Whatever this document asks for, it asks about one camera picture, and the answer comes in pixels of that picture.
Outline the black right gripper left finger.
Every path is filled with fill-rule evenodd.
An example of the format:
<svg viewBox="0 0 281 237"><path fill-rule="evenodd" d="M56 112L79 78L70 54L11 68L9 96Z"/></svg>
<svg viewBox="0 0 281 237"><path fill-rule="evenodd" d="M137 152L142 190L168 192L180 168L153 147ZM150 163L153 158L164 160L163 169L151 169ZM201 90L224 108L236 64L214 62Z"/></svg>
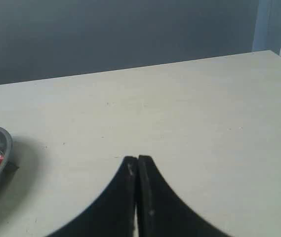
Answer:
<svg viewBox="0 0 281 237"><path fill-rule="evenodd" d="M137 158L124 157L101 195L51 237L132 237L135 218Z"/></svg>

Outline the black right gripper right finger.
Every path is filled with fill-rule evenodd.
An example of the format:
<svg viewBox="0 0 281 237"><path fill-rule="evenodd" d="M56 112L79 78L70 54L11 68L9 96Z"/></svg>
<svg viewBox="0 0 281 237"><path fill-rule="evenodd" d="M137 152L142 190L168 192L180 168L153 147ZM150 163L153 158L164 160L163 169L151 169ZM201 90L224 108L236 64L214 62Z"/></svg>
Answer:
<svg viewBox="0 0 281 237"><path fill-rule="evenodd" d="M138 233L140 237L226 237L197 215L173 191L152 157L138 157Z"/></svg>

